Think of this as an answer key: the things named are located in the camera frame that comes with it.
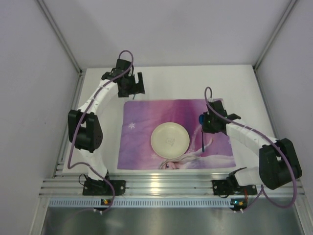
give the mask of cartoon character face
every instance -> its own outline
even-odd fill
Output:
[[[173,162],[168,162],[162,166],[162,170],[176,170],[178,167]]]

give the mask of white wall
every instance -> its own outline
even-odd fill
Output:
[[[254,64],[289,0],[45,0],[84,68]]]
[[[0,234],[28,234],[77,73],[33,0],[0,1]]]
[[[294,143],[313,208],[313,1],[296,5],[259,69],[280,137]]]

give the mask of white plate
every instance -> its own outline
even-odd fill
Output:
[[[154,129],[151,135],[152,149],[167,159],[183,155],[189,147],[189,135],[186,129],[174,122],[166,122]]]

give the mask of metal grate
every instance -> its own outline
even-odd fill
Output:
[[[101,198],[51,198],[50,207],[107,207]],[[229,198],[115,198],[114,208],[230,208]]]

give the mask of purple placemat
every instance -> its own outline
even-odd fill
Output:
[[[204,134],[202,153],[199,115],[206,111],[203,99],[128,101],[124,105],[118,169],[212,169],[235,167],[229,137],[223,133]],[[188,132],[187,152],[166,160],[152,149],[150,137],[162,123],[175,122]]]

